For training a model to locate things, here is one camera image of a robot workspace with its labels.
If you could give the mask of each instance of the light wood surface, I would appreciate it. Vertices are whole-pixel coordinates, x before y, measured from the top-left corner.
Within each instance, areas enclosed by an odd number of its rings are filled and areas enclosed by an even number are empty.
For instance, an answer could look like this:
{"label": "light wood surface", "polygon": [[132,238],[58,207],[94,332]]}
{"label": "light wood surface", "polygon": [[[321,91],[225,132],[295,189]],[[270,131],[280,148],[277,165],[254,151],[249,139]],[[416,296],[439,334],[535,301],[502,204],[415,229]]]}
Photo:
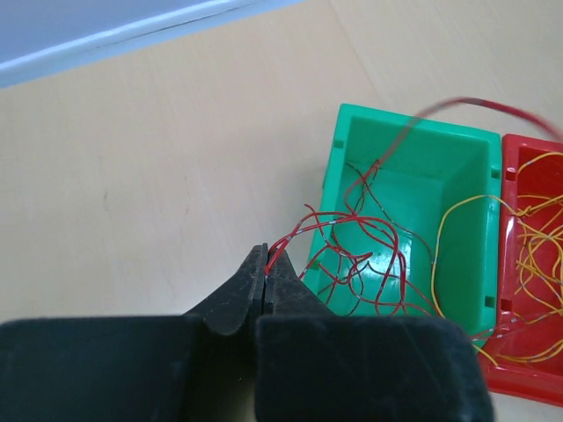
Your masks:
{"label": "light wood surface", "polygon": [[319,203],[342,102],[472,95],[563,125],[562,40],[559,0],[310,0],[0,91],[0,321],[190,309]]}

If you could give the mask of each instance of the green plastic bin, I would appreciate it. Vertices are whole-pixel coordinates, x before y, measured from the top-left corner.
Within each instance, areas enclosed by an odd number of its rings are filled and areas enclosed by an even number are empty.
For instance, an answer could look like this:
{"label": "green plastic bin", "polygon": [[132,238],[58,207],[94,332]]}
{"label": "green plastic bin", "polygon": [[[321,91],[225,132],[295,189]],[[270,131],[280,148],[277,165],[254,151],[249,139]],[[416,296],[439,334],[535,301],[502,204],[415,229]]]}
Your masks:
{"label": "green plastic bin", "polygon": [[[342,105],[334,131],[333,146],[326,169],[321,211],[346,212],[344,192],[381,156],[409,117],[358,105]],[[432,120],[422,121],[384,163],[372,185],[387,214],[393,221],[421,236],[435,252],[438,226],[443,214],[460,200],[481,194],[501,195],[501,137],[484,130]],[[358,186],[350,195],[355,204]],[[362,215],[385,218],[381,208],[366,195]],[[435,285],[443,313],[462,325],[470,334],[493,328],[496,319],[497,263],[500,205],[490,199],[470,202],[454,210],[442,231],[437,259]],[[373,251],[370,264],[386,269],[390,250],[369,239],[357,224],[329,226],[342,245],[352,253]],[[428,249],[416,237],[397,229],[400,249],[406,257],[407,278],[428,299],[431,261]],[[325,241],[315,233],[310,259]],[[325,251],[305,274],[304,283],[321,300],[329,295],[332,280],[319,269],[338,272],[338,255]],[[341,268],[345,276],[348,268]],[[382,276],[362,271],[364,297],[375,299]],[[398,283],[388,280],[381,297],[383,302],[398,302]],[[328,303],[339,315],[349,314],[357,298],[348,286],[338,285]],[[429,305],[411,288],[406,302],[428,311]],[[393,308],[380,308],[391,313]],[[409,310],[416,315],[416,310]],[[362,302],[352,315],[375,315],[373,305]]]}

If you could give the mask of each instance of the white wall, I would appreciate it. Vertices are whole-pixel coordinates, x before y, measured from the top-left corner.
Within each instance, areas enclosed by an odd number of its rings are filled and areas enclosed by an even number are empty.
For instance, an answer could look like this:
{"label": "white wall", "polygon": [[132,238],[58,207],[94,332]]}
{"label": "white wall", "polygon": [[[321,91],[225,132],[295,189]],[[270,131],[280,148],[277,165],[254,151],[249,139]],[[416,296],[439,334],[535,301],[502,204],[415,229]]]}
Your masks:
{"label": "white wall", "polygon": [[0,88],[300,0],[0,0]]}
{"label": "white wall", "polygon": [[0,0],[0,62],[206,0]]}

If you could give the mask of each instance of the red wire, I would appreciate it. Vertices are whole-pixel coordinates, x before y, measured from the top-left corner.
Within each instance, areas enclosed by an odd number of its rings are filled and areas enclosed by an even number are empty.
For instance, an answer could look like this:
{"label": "red wire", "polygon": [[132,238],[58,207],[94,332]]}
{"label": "red wire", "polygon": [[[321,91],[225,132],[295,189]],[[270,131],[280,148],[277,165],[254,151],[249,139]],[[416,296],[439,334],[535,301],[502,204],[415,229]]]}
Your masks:
{"label": "red wire", "polygon": [[[411,303],[405,303],[406,287],[408,286],[408,287],[412,288],[416,292],[416,294],[418,294],[420,297],[422,297],[422,299],[430,306],[430,308],[432,310],[436,311],[434,304],[415,285],[413,285],[411,282],[409,282],[406,279],[406,258],[405,258],[405,255],[399,249],[398,233],[393,228],[392,224],[396,225],[399,229],[402,229],[406,233],[409,233],[413,236],[418,237],[426,245],[427,249],[430,252],[430,259],[432,260],[433,257],[432,257],[432,253],[431,253],[431,250],[430,250],[428,244],[424,241],[424,239],[422,239],[421,237],[416,235],[416,233],[412,232],[411,230],[408,230],[408,229],[405,229],[405,228],[399,226],[397,223],[395,223],[391,220],[391,218],[385,213],[384,209],[381,207],[381,204],[379,204],[375,194],[372,192],[371,187],[368,183],[368,179],[372,178],[371,183],[373,183],[373,179],[375,179],[375,176],[377,175],[377,172],[381,168],[381,166],[389,159],[389,157],[392,154],[394,154],[394,152],[400,146],[402,141],[404,141],[406,139],[406,137],[410,134],[410,132],[413,130],[413,128],[421,120],[426,119],[429,115],[434,114],[436,112],[439,112],[442,109],[449,108],[449,107],[452,107],[452,106],[455,106],[455,105],[460,105],[460,104],[482,106],[482,107],[485,107],[485,108],[490,108],[490,109],[496,110],[496,111],[501,112],[501,113],[510,114],[512,116],[515,116],[515,117],[523,119],[523,120],[527,120],[528,122],[534,124],[535,126],[543,129],[554,140],[556,140],[558,142],[563,142],[563,135],[561,134],[561,132],[556,127],[551,125],[549,122],[539,118],[538,116],[536,116],[534,114],[525,112],[524,110],[520,110],[520,109],[511,107],[509,105],[503,105],[501,103],[497,103],[497,102],[494,102],[494,101],[489,101],[489,100],[480,99],[480,98],[470,98],[470,97],[459,97],[459,98],[446,99],[442,102],[439,102],[435,105],[432,105],[432,106],[422,110],[421,112],[415,114],[407,122],[407,124],[400,130],[398,135],[391,142],[391,145],[389,146],[389,148],[368,168],[368,171],[365,174],[362,174],[361,172],[358,171],[360,177],[351,186],[348,187],[348,189],[345,191],[345,194],[344,194],[344,205],[347,209],[347,213],[336,212],[336,211],[334,211],[334,212],[317,212],[317,211],[315,211],[315,209],[313,207],[311,207],[309,205],[305,205],[311,212],[309,214],[307,214],[304,218],[302,218],[297,223],[295,228],[288,235],[286,235],[285,237],[278,240],[270,248],[269,253],[270,253],[271,258],[268,260],[268,263],[265,267],[266,275],[268,275],[270,273],[275,261],[280,257],[280,255],[283,253],[283,251],[287,248],[289,242],[293,239],[293,237],[295,237],[299,234],[302,234],[306,231],[319,229],[321,236],[325,240],[326,245],[323,248],[321,248],[320,251],[318,251],[312,257],[310,262],[304,268],[300,277],[304,276],[305,272],[311,268],[311,266],[317,261],[318,257],[322,253],[326,252],[327,250],[330,250],[330,251],[337,253],[339,255],[339,263],[338,263],[338,269],[337,269],[337,273],[336,273],[337,275],[331,274],[322,265],[322,263],[318,263],[318,267],[324,273],[326,273],[326,275],[332,280],[332,283],[328,284],[326,287],[321,289],[321,291],[319,292],[319,293],[323,293],[328,288],[331,289],[331,292],[328,295],[328,299],[327,299],[326,303],[329,303],[329,301],[331,300],[334,289],[336,288],[337,285],[348,285],[348,288],[350,289],[350,291],[354,295],[356,295],[356,297],[358,297],[358,299],[359,299],[357,304],[352,309],[351,313],[353,313],[355,311],[355,309],[357,309],[357,306],[359,305],[360,302],[367,302],[367,303],[371,303],[375,306],[376,313],[378,315],[380,313],[379,308],[378,308],[379,306],[394,306],[395,308],[391,312],[391,315],[395,315],[398,312],[399,309],[402,309],[404,311],[404,313],[407,314],[407,311],[406,311],[407,308],[414,308],[414,309],[417,309],[417,310],[429,315],[429,313],[425,309],[423,309],[422,307],[419,307],[419,306],[411,304]],[[363,184],[363,186],[364,186],[363,189],[362,189],[362,195],[358,199],[355,207],[351,207],[349,202],[348,202],[349,196],[350,196],[351,192],[357,186],[359,186],[361,184]],[[363,204],[365,203],[365,191],[366,190],[367,190],[369,196],[373,200],[375,200],[377,202],[377,204],[379,205],[379,207],[382,209],[385,216],[389,220],[388,222],[386,220],[379,219],[379,218],[376,218],[376,217],[359,216],[360,212],[362,211]],[[360,209],[357,209],[362,200],[363,200],[362,206],[360,207]],[[328,221],[328,222],[321,222],[320,219],[319,219],[320,216],[331,216],[333,218],[333,220]],[[301,228],[303,226],[303,224],[305,222],[307,222],[307,220],[309,220],[310,218],[314,218],[315,223],[312,224],[312,225],[309,225],[305,228]],[[336,244],[332,244],[326,238],[325,232],[323,231],[324,227],[332,226],[332,225],[336,225],[336,224],[343,224],[343,223],[347,223],[347,222],[357,223],[358,226],[360,227],[360,229],[364,232],[364,234],[366,234],[370,239],[372,239],[373,241],[381,244],[382,246],[385,246],[385,247],[392,250],[391,258],[389,260],[389,265],[387,266],[387,270],[384,273],[378,272],[371,267],[371,265],[369,263],[369,258],[371,258],[373,256],[373,252],[367,252],[367,253],[360,254],[360,255],[354,255],[354,254],[350,253],[349,251],[347,251],[345,248],[343,248],[340,245],[340,243],[338,242],[338,239],[336,238],[336,234],[335,234],[334,230],[331,231],[331,234],[332,234]],[[385,240],[379,238],[375,234],[370,233],[369,229],[374,229],[374,230],[377,230],[378,232],[382,233],[384,235],[384,237],[387,237],[389,239],[389,242],[386,242]],[[351,266],[350,266],[350,268],[347,272],[346,277],[344,279],[339,279],[338,274],[340,274],[340,272],[341,272],[345,258],[348,259],[351,262]],[[399,276],[391,273],[391,270],[395,266],[395,262],[396,262],[397,259],[398,259],[398,267],[399,267]],[[361,263],[365,262],[365,261],[368,261],[367,265],[365,265],[363,267],[363,269],[360,270],[359,265]],[[368,300],[368,299],[362,297],[363,290],[364,290],[364,282],[363,282],[363,279],[362,279],[362,272],[367,267],[369,267],[370,270],[373,271],[374,273],[377,273],[377,274],[383,276],[382,282],[381,282],[379,290],[377,292],[377,296],[376,296],[375,301],[371,301],[371,300]],[[352,279],[355,276],[358,277],[358,280],[360,281],[361,286],[362,286],[362,291],[361,291],[360,295],[358,295],[355,292],[355,290],[352,286]],[[399,281],[400,298],[399,298],[399,301],[397,303],[388,303],[388,302],[380,302],[379,301],[379,299],[381,298],[381,295],[384,291],[385,284],[386,284],[386,282],[389,278],[398,279],[398,281]]]}

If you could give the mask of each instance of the red plastic bin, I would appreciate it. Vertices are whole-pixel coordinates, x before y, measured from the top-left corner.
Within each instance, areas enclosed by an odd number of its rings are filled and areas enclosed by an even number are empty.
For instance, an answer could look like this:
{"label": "red plastic bin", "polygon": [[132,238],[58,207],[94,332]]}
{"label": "red plastic bin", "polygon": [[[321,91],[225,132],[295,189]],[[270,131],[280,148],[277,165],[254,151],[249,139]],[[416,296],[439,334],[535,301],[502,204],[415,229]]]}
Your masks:
{"label": "red plastic bin", "polygon": [[[513,209],[537,204],[537,200],[533,202],[534,200],[529,197],[519,198],[520,195],[554,197],[563,194],[562,156],[546,157],[531,164],[520,175],[517,174],[522,164],[552,151],[563,152],[563,145],[520,135],[505,135],[502,138],[502,198]],[[540,211],[527,222],[532,227],[541,227],[555,214],[553,210]],[[550,227],[560,224],[563,224],[563,214],[559,215]],[[563,316],[553,315],[536,324],[520,324],[515,328],[514,321],[517,316],[532,319],[538,314],[545,313],[546,307],[522,291],[515,295],[515,291],[520,286],[516,260],[523,246],[523,240],[518,236],[523,229],[505,207],[501,207],[500,230],[498,325],[495,334],[486,342],[484,350],[494,357],[499,354],[532,356],[563,338]],[[542,245],[534,254],[541,268],[551,268],[558,257],[556,247],[548,246]],[[553,306],[559,306],[557,296],[550,292],[538,277],[534,276],[528,286],[530,290],[534,289],[536,296]],[[501,333],[508,335],[496,338]],[[484,356],[479,356],[491,391],[563,406],[563,352],[537,363],[516,363],[503,358],[496,359],[499,363],[498,367]]]}

